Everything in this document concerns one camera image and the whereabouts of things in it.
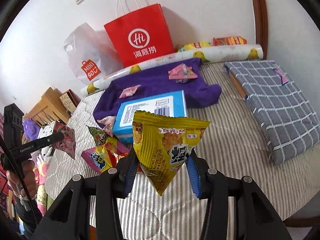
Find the person left hand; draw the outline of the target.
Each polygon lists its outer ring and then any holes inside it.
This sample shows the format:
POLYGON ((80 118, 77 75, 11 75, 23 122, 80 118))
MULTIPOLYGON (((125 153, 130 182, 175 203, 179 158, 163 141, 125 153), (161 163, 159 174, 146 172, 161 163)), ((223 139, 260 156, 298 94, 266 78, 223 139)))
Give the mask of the person left hand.
MULTIPOLYGON (((24 174, 24 183, 27 187, 27 190, 30 194, 31 199, 33 199, 36 196, 37 189, 38 189, 38 185, 35 179, 35 173, 33 171, 34 166, 35 164, 32 160, 26 161, 22 166, 23 174, 24 174)), ((6 175, 8 179, 8 184, 12 188, 14 195, 17 198, 20 198, 20 196, 26 197, 27 194, 25 192, 25 189, 21 189, 21 190, 17 189, 17 185, 20 185, 21 183, 18 176, 12 171, 7 171, 6 175)))

